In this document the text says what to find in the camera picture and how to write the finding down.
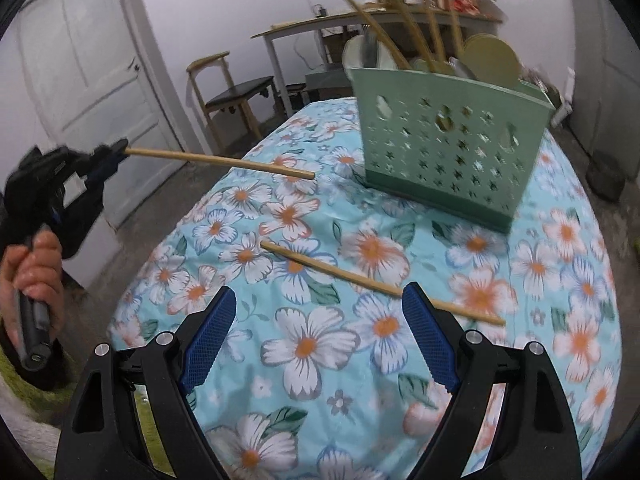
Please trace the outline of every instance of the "light blue tablecloth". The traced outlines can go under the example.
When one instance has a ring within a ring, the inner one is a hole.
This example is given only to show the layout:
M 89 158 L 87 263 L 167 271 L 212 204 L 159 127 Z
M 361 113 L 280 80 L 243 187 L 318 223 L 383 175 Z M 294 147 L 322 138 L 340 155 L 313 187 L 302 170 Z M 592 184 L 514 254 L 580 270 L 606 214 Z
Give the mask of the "light blue tablecloth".
M 265 253 L 262 237 L 503 316 L 505 329 L 460 320 L 494 342 L 542 342 L 591 468 L 618 384 L 620 326 L 596 219 L 550 135 L 508 237 L 362 187 L 353 98 L 309 105 L 247 158 L 317 177 L 230 171 L 154 251 L 110 325 L 117 348 L 141 346 L 223 283 L 235 291 L 236 320 L 190 401 L 237 478 L 405 478 L 449 401 L 399 301 Z M 486 457 L 502 393 L 494 389 L 467 472 Z

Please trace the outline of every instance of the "green plastic basket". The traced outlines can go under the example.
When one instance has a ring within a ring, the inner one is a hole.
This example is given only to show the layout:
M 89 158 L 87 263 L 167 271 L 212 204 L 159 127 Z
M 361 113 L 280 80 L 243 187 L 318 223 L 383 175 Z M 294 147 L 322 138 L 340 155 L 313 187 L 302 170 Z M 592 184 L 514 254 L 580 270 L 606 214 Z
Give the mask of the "green plastic basket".
M 554 111 L 544 92 L 409 70 L 352 73 L 367 185 L 508 232 Z

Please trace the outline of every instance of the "dark green basket base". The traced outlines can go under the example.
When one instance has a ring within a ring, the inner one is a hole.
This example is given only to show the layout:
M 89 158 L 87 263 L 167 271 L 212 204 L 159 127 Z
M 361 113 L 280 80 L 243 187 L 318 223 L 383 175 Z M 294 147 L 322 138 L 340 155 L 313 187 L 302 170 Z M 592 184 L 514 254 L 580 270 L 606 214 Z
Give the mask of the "dark green basket base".
M 371 170 L 365 171 L 365 177 L 368 187 L 436 207 L 500 233 L 508 234 L 511 229 L 511 215 L 498 213 L 471 200 Z

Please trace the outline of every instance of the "blue gripper pad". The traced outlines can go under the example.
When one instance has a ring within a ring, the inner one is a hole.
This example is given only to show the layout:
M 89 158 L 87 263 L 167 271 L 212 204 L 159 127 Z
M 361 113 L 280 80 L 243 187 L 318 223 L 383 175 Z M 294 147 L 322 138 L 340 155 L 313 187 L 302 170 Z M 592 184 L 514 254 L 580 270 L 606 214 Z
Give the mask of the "blue gripper pad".
M 409 284 L 402 291 L 404 318 L 414 334 L 433 380 L 453 394 L 460 386 L 460 379 L 456 374 L 456 355 L 424 303 L 421 291 L 416 289 L 417 285 Z
M 185 395 L 204 383 L 236 318 L 236 295 L 229 288 L 202 321 L 191 344 L 184 352 L 180 386 Z

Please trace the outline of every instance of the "wooden stick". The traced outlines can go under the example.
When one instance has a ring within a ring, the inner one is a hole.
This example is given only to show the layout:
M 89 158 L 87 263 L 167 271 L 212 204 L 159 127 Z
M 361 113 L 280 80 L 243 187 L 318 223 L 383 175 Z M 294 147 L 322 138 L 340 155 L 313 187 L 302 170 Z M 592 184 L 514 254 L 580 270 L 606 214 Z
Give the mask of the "wooden stick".
M 320 270 L 321 272 L 333 276 L 334 278 L 339 278 L 340 280 L 345 280 L 346 282 L 355 283 L 356 285 L 363 286 L 370 290 L 383 292 L 384 294 L 388 294 L 395 298 L 402 298 L 401 288 L 393 285 L 388 285 L 386 283 L 377 282 L 376 280 L 372 280 L 371 278 L 367 278 L 366 276 L 355 274 L 354 272 L 349 272 L 348 270 L 339 269 L 338 267 L 331 266 L 329 264 L 316 260 L 315 258 L 310 258 L 309 256 L 305 256 L 304 254 L 290 251 L 268 240 L 262 240 L 260 242 L 260 247 L 262 247 L 266 251 L 269 251 L 270 253 L 284 256 L 285 258 L 293 260 L 294 262 L 297 262 L 300 265 L 304 265 L 305 267 Z M 429 298 L 429 301 L 431 301 L 431 304 L 435 308 L 446 310 L 447 312 L 456 314 L 457 316 L 465 316 L 469 319 L 475 319 L 497 326 L 505 325 L 505 321 L 501 317 L 489 316 L 488 314 L 483 314 L 482 312 L 475 312 L 474 310 L 471 310 L 469 308 L 464 308 L 453 303 L 447 303 L 446 301 L 434 300 L 431 298 Z
M 461 59 L 464 46 L 462 45 L 462 30 L 460 30 L 458 13 L 456 12 L 456 6 L 453 0 L 447 0 L 447 5 L 449 6 L 449 12 L 451 14 L 451 27 L 453 28 L 453 44 L 456 47 L 456 57 Z
M 411 70 L 411 65 L 406 60 L 406 58 L 402 55 L 402 52 L 396 47 L 396 44 L 389 37 L 389 35 L 385 32 L 385 30 L 380 27 L 380 24 L 374 20 L 371 15 L 364 10 L 359 4 L 356 3 L 355 0 L 345 0 L 352 8 L 355 10 L 360 17 L 371 27 L 371 30 L 376 33 L 378 40 L 384 46 L 386 46 L 391 53 L 391 56 L 394 58 L 396 65 L 400 70 Z
M 420 31 L 420 27 L 418 27 L 418 24 L 415 22 L 411 12 L 409 12 L 409 9 L 407 9 L 403 0 L 391 0 L 391 2 L 400 13 L 400 16 L 402 16 L 404 25 L 409 31 L 409 35 L 412 40 L 414 40 L 414 45 L 418 54 L 420 54 L 420 57 L 427 62 L 430 72 L 436 73 L 436 67 L 433 64 L 433 55 L 431 54 L 431 50 L 429 50 L 429 45 L 427 45 L 427 41 L 424 39 L 424 36 Z
M 252 162 L 240 158 L 230 158 L 228 156 L 201 155 L 200 153 L 167 152 L 165 150 L 146 150 L 143 148 L 127 148 L 124 150 L 127 155 L 154 156 L 156 158 L 172 158 L 174 160 L 188 160 L 190 162 L 207 162 L 218 166 L 230 166 L 232 168 L 245 168 L 246 170 L 264 171 L 266 173 L 276 173 L 294 178 L 304 178 L 313 180 L 316 174 L 312 171 L 296 170 L 285 166 L 265 164 L 263 162 Z
M 436 13 L 433 12 L 430 0 L 422 0 L 422 4 L 424 5 L 424 9 L 427 13 L 427 18 L 429 19 L 429 28 L 431 29 L 431 37 L 433 38 L 433 43 L 436 47 L 436 56 L 438 57 L 438 61 L 446 63 L 447 56 L 444 53 L 444 44 L 442 43 L 440 26 L 438 25 L 438 21 L 436 19 Z

